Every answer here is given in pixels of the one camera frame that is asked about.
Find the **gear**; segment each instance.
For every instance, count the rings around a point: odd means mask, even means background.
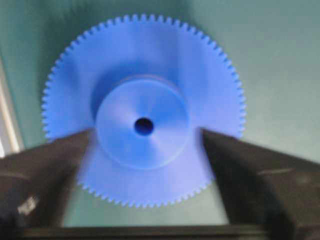
[[[84,32],[52,68],[43,97],[50,140],[94,128],[78,182],[97,197],[153,207],[213,179],[199,127],[241,137],[243,90],[226,54],[170,17],[117,17]]]

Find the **center hole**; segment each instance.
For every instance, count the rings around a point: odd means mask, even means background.
[[[152,133],[154,124],[150,119],[142,117],[135,121],[134,129],[138,134],[146,136]]]

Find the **plastic gear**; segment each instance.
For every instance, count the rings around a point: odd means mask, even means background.
[[[65,49],[48,76],[50,140],[94,128],[78,182],[116,204],[180,202],[213,179],[198,127],[241,137],[245,98],[217,44],[170,17],[117,17]]]

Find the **gear tooth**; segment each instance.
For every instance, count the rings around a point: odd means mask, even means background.
[[[67,46],[65,48],[65,54],[70,55],[72,53],[73,48],[71,46]]]
[[[246,123],[246,119],[244,117],[240,117],[240,124],[244,125]]]
[[[206,43],[206,44],[209,44],[211,39],[209,36],[205,35],[204,38],[203,38],[203,41]]]
[[[157,21],[158,21],[158,22],[160,22],[160,23],[163,23],[163,22],[165,21],[165,18],[164,18],[164,16],[162,16],[162,15],[159,15],[159,16],[158,16],[158,19],[157,19]]]
[[[84,39],[87,39],[88,37],[90,37],[90,35],[91,35],[90,32],[88,30],[86,30],[86,31],[84,31],[82,36]]]
[[[187,200],[188,198],[189,198],[189,195],[188,195],[188,194],[182,196],[182,199],[183,199],[183,200]]]
[[[60,59],[63,60],[67,55],[63,52],[60,54]]]
[[[203,33],[202,31],[197,31],[197,32],[195,33],[195,35],[196,35],[198,38],[200,38],[200,39],[202,39],[202,38],[204,37],[204,33]]]
[[[57,73],[57,70],[58,70],[58,68],[57,68],[56,66],[53,66],[53,67],[51,68],[51,72],[54,73],[54,74]]]
[[[242,83],[241,83],[241,81],[238,80],[238,78],[235,78],[234,83],[236,84],[237,88],[242,86]]]
[[[240,117],[245,117],[247,115],[246,111],[244,109],[240,110]]]
[[[106,24],[107,24],[108,27],[111,27],[111,26],[114,25],[114,22],[111,19],[109,19],[109,20],[106,21]]]
[[[42,124],[43,124],[43,125],[48,125],[48,124],[49,124],[48,118],[44,117],[44,118],[42,119]]]
[[[101,31],[102,29],[104,29],[106,27],[106,25],[103,22],[100,22],[97,27],[98,27],[99,31]]]
[[[61,64],[63,63],[63,61],[61,59],[57,59],[55,60],[54,64],[57,68],[59,68],[61,66]]]
[[[173,23],[175,26],[180,27],[181,26],[181,21],[179,19],[176,19]]]
[[[49,89],[49,88],[45,88],[45,89],[43,90],[43,93],[44,93],[45,95],[49,95],[49,94],[50,94],[50,89]]]
[[[168,16],[168,17],[165,19],[165,22],[166,22],[167,24],[173,24],[172,17]]]
[[[147,15],[145,13],[141,14],[140,20],[144,22],[147,21]]]
[[[51,139],[51,134],[49,133],[48,128],[47,128],[47,127],[44,127],[43,129],[44,129],[44,131],[47,132],[47,133],[44,135],[44,137],[45,137],[46,139]]]
[[[236,69],[232,65],[228,66],[228,69],[231,71],[231,73],[234,73],[236,71]]]
[[[210,41],[210,42],[208,43],[208,45],[209,45],[211,48],[215,49],[215,47],[217,46],[217,43],[216,43],[215,41]]]
[[[122,23],[121,17],[117,16],[117,17],[114,19],[114,23],[115,23],[115,24],[121,24],[121,23]]]
[[[139,17],[137,14],[132,15],[132,21],[134,21],[134,22],[139,21]]]
[[[216,54],[219,56],[222,53],[222,48],[219,47],[218,45],[215,46],[214,50],[216,51]]]
[[[246,97],[245,96],[240,96],[239,97],[240,103],[243,104],[246,102]]]
[[[50,74],[48,75],[49,81],[46,81],[46,82],[45,82],[45,85],[47,86],[47,84],[49,84],[49,85],[51,86],[51,81],[50,81],[50,80],[53,80],[54,78],[55,78],[55,75],[52,74],[52,73],[50,73]]]
[[[240,131],[240,132],[243,132],[244,130],[245,130],[245,126],[239,125],[239,131]]]
[[[92,27],[90,28],[89,32],[90,32],[91,34],[95,34],[95,33],[99,32],[99,29],[98,29],[97,26],[92,26]]]
[[[188,31],[188,30],[189,30],[189,24],[186,23],[186,22],[184,22],[184,23],[182,24],[181,28],[182,28],[183,30],[185,30],[185,31]]]
[[[75,49],[78,45],[79,45],[79,43],[75,40],[71,42],[71,46],[73,49]]]
[[[48,102],[48,100],[49,100],[49,97],[48,97],[48,96],[45,95],[45,96],[42,97],[42,101],[43,101],[43,102]]]
[[[245,90],[242,87],[239,87],[237,90],[238,90],[239,96],[242,96],[243,94],[245,94]]]
[[[228,67],[232,64],[231,60],[229,60],[228,58],[226,58],[224,62]]]
[[[89,190],[89,186],[85,183],[82,184],[82,189],[88,191]]]
[[[94,196],[95,196],[96,198],[99,198],[99,197],[101,196],[101,194],[96,191],[96,192],[94,192]]]
[[[102,194],[100,197],[101,197],[102,200],[106,200],[108,198],[108,196],[105,195],[105,194]]]
[[[142,204],[139,203],[139,202],[135,202],[133,205],[138,209],[138,208],[140,208],[140,206],[141,206]]]
[[[45,125],[45,126],[43,127],[43,129],[47,132],[47,134],[49,134],[48,132],[49,132],[50,130],[49,130],[49,126],[48,126],[48,125]]]
[[[46,103],[41,104],[41,108],[42,108],[42,110],[47,110],[48,104],[46,104]],[[43,117],[46,117],[46,116],[47,116],[46,112],[44,112],[44,111],[41,113],[41,115],[42,115]]]
[[[237,81],[239,80],[239,75],[238,75],[238,73],[233,72],[231,75],[233,76],[233,79],[235,80],[235,82],[237,82]]]
[[[154,22],[155,20],[156,20],[156,16],[155,16],[154,14],[151,14],[151,15],[149,16],[149,21]]]
[[[124,23],[130,22],[130,16],[129,16],[129,15],[124,15],[124,16],[123,16],[123,22],[124,22]]]
[[[122,201],[120,204],[121,204],[122,207],[125,207],[128,204],[128,202],[127,201]]]
[[[220,53],[220,56],[222,57],[224,62],[228,61],[228,55],[226,53],[222,52],[222,53]]]
[[[189,29],[189,32],[192,33],[192,34],[196,34],[197,29],[194,26],[191,26],[190,29]]]
[[[247,108],[247,104],[245,103],[240,103],[240,108],[244,111],[246,111],[246,108]]]

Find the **teal background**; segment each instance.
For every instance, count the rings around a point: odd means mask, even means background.
[[[26,148],[46,141],[41,97],[60,53],[92,25],[134,13],[178,18],[210,35],[243,82],[244,140],[320,162],[318,0],[0,0],[0,55]],[[215,184],[181,203],[147,209],[76,187],[65,218],[66,226],[225,223]]]

